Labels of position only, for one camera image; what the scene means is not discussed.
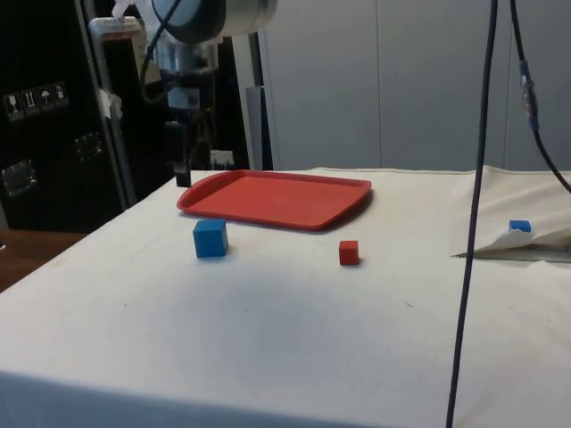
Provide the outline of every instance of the black wire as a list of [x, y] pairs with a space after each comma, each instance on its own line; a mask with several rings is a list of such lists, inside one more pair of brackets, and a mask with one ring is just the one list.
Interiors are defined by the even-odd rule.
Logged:
[[141, 76], [139, 79], [139, 86], [141, 88], [141, 95], [143, 99], [149, 104], [157, 104], [160, 103], [165, 97], [169, 94], [170, 85], [167, 85], [167, 88], [156, 98], [149, 98], [148, 94], [146, 93], [146, 73], [149, 70], [149, 63], [151, 61], [151, 55], [153, 54], [154, 49], [157, 47], [159, 43], [159, 39], [162, 36], [162, 33], [166, 29], [167, 25], [169, 25], [170, 18], [172, 15], [177, 11], [178, 5], [181, 3], [182, 0], [175, 0], [170, 7], [167, 14], [164, 16], [164, 19], [161, 22], [161, 25], [157, 29], [157, 32], [154, 34], [153, 40], [151, 40], [151, 44], [147, 47], [145, 60], [143, 61], [143, 67], [141, 68]]
[[511, 8], [511, 21], [514, 27], [514, 34], [516, 35], [517, 56], [520, 61], [525, 61], [524, 44], [521, 40], [521, 31], [519, 29], [519, 18], [517, 17], [516, 0], [509, 0], [509, 7]]
[[[513, 22], [514, 35], [516, 37], [517, 55], [519, 57], [520, 63], [526, 62], [525, 53], [524, 53], [524, 44], [523, 44], [522, 37], [521, 37], [521, 30], [519, 29], [519, 18], [517, 16], [516, 0], [510, 0], [509, 6], [511, 8], [511, 20]], [[535, 100], [534, 94], [531, 94], [529, 102], [533, 104], [532, 105], [532, 111], [534, 112], [535, 115], [537, 115], [537, 102]], [[533, 129], [533, 133], [534, 133], [535, 144], [537, 145], [537, 148], [539, 149], [540, 154], [542, 155], [543, 159], [545, 160], [545, 163], [547, 163], [547, 165], [550, 167], [551, 172], [557, 178], [557, 180], [561, 183], [561, 185], [563, 185], [563, 187], [565, 187], [565, 189], [569, 193], [571, 193], [571, 185], [569, 185], [569, 183], [566, 181], [566, 179], [563, 178], [563, 176], [561, 175], [561, 173], [559, 172], [559, 170], [555, 166], [555, 163], [553, 162], [550, 155], [548, 154], [547, 149], [545, 148], [545, 145], [543, 145], [542, 135], [540, 134], [539, 129], [538, 128]]]
[[478, 207], [480, 205], [480, 193], [482, 192], [482, 180], [484, 176], [485, 144], [488, 128], [488, 104], [490, 97], [490, 77], [492, 75], [493, 44], [496, 38], [498, 22], [498, 0], [492, 0], [490, 10], [490, 28], [488, 30], [488, 43], [484, 63], [484, 83], [482, 86], [482, 102], [480, 105], [480, 131], [478, 139], [478, 154], [476, 162], [476, 181], [474, 183], [474, 195], [472, 198], [472, 210], [470, 213], [470, 227], [468, 233], [468, 251], [466, 253], [466, 268], [464, 271], [464, 284], [460, 300], [458, 315], [458, 329], [456, 343], [454, 345], [454, 363], [452, 367], [452, 379], [450, 398], [448, 401], [448, 415], [446, 416], [446, 428], [452, 428], [454, 424], [454, 409], [458, 393], [458, 379], [460, 371], [460, 359], [462, 355], [462, 341], [464, 339], [464, 325], [468, 309], [468, 295], [470, 292], [470, 280], [472, 278], [472, 266], [474, 264], [474, 249], [476, 246], [476, 225], [478, 220]]

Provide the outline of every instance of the black cable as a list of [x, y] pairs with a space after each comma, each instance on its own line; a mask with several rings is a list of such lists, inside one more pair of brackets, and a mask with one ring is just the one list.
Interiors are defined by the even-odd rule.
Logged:
[[470, 280], [472, 278], [472, 266], [474, 264], [474, 249], [476, 246], [476, 226], [478, 220], [478, 208], [480, 205], [480, 193], [482, 192], [482, 180], [484, 176], [485, 144], [488, 128], [488, 104], [490, 97], [490, 77], [492, 75], [493, 44], [496, 38], [498, 22], [498, 0], [492, 0], [490, 10], [490, 28], [488, 30], [488, 43], [484, 63], [484, 83], [482, 86], [482, 102], [480, 105], [480, 131], [478, 139], [478, 154], [476, 162], [476, 180], [474, 183], [474, 195], [472, 198], [472, 210], [470, 213], [470, 227], [468, 233], [468, 251], [466, 253], [466, 268], [464, 271], [464, 284], [462, 285], [462, 297], [458, 315], [458, 329], [456, 343], [454, 345], [454, 363], [452, 367], [452, 379], [450, 398], [448, 401], [448, 415], [446, 416], [446, 428], [452, 428], [454, 424], [454, 409], [456, 407], [456, 395], [458, 392], [458, 379], [460, 371], [460, 358], [462, 355], [462, 341], [464, 339], [464, 325], [468, 309], [468, 295], [470, 292]]
[[516, 38], [517, 55], [519, 57], [519, 69], [522, 77], [522, 89], [524, 94], [524, 104], [527, 109], [527, 116], [529, 118], [530, 127], [534, 133], [534, 140], [540, 154], [542, 155], [545, 163], [550, 167], [551, 172], [557, 178], [557, 180], [565, 187], [565, 189], [571, 193], [571, 185], [566, 181], [561, 175], [555, 163], [549, 156], [545, 145], [543, 145], [542, 135], [539, 132], [539, 117], [538, 117], [538, 106], [537, 98], [534, 92], [534, 82], [531, 80], [529, 67], [527, 65], [527, 60], [525, 59], [524, 44], [521, 37], [521, 31], [519, 29], [519, 18], [517, 16], [517, 6], [516, 0], [510, 0], [509, 6], [511, 8], [511, 20], [514, 27], [514, 35]]
[[517, 56], [520, 61], [525, 61], [524, 44], [522, 42], [521, 31], [519, 29], [516, 0], [509, 0], [509, 7], [511, 8], [511, 21], [514, 27], [514, 34], [516, 35]]
[[162, 33], [166, 29], [167, 25], [169, 25], [170, 18], [172, 15], [177, 11], [178, 5], [181, 3], [182, 0], [175, 0], [170, 7], [167, 14], [164, 16], [164, 19], [161, 21], [161, 25], [157, 29], [157, 32], [154, 34], [153, 40], [151, 40], [151, 44], [147, 47], [145, 59], [143, 60], [143, 67], [141, 67], [141, 75], [139, 77], [139, 86], [141, 88], [141, 95], [143, 99], [149, 104], [157, 104], [160, 103], [165, 97], [169, 94], [170, 85], [167, 85], [167, 88], [156, 98], [149, 98], [148, 94], [146, 93], [146, 72], [149, 70], [149, 63], [151, 61], [151, 55], [153, 51], [157, 47], [159, 40], [161, 39]]

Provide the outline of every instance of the metal frame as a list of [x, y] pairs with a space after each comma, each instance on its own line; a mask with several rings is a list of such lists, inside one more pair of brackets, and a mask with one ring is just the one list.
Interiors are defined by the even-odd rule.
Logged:
[[[97, 74], [95, 72], [95, 66], [93, 62], [93, 58], [91, 55], [91, 48], [89, 44], [89, 36], [87, 35], [87, 27], [86, 27], [86, 19], [83, 13], [83, 5], [82, 0], [74, 0], [76, 14], [78, 16], [78, 23], [79, 23], [79, 30], [81, 32], [81, 38], [83, 40], [83, 45], [86, 49], [86, 58], [87, 58], [87, 66], [89, 68], [89, 76], [91, 78], [91, 82], [93, 84], [93, 90], [95, 98], [98, 100], [99, 95], [99, 83], [97, 81]], [[92, 14], [95, 14], [95, 7], [93, 5], [93, 0], [88, 0], [86, 4], [86, 9], [91, 11]], [[115, 149], [113, 147], [113, 141], [111, 137], [111, 132], [109, 130], [107, 120], [105, 116], [102, 114], [101, 104], [99, 103], [99, 111], [101, 117], [101, 129], [103, 131], [103, 137], [105, 139], [105, 143], [107, 145], [107, 151], [109, 153], [109, 157], [111, 160], [112, 171], [115, 178], [115, 184], [117, 189], [117, 194], [120, 200], [120, 206], [123, 210], [126, 210], [129, 207], [127, 197], [125, 195], [125, 190], [123, 189], [123, 185], [121, 183], [121, 173], [120, 167], [117, 162], [117, 157], [115, 156]]]

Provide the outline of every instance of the red cube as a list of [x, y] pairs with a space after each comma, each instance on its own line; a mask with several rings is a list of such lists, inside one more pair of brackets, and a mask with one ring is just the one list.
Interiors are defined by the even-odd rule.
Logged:
[[339, 244], [339, 261], [341, 266], [356, 266], [360, 264], [359, 242], [341, 241]]

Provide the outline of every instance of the wooden surface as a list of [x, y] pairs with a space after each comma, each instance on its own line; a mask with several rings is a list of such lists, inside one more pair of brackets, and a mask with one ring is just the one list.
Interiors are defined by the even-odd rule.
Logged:
[[66, 251], [85, 235], [0, 230], [0, 292]]

